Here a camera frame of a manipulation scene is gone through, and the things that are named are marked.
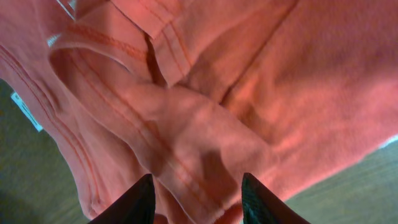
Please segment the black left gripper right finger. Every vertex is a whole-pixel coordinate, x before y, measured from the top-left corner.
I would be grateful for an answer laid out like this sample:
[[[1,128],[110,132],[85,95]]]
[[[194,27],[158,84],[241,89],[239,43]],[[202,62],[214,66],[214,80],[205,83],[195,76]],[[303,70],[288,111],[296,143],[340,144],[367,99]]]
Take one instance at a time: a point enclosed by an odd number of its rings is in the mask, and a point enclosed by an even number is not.
[[[244,224],[310,224],[250,173],[243,175]]]

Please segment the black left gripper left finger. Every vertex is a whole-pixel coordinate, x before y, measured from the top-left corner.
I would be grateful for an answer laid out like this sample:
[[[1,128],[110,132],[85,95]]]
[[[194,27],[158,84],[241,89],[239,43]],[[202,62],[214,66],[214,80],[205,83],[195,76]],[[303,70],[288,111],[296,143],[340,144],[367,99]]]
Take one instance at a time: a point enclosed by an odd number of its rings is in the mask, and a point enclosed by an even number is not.
[[[153,224],[154,219],[154,182],[146,174],[88,224]]]

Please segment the orange soccer t-shirt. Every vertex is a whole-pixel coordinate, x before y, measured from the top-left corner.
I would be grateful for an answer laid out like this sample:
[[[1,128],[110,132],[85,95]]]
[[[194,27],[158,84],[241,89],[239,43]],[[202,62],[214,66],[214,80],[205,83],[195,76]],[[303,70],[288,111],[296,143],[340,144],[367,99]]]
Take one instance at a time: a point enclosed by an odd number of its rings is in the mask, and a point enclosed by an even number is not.
[[[144,174],[157,219],[236,223],[397,134],[395,0],[2,1],[1,78],[54,138],[84,215]]]

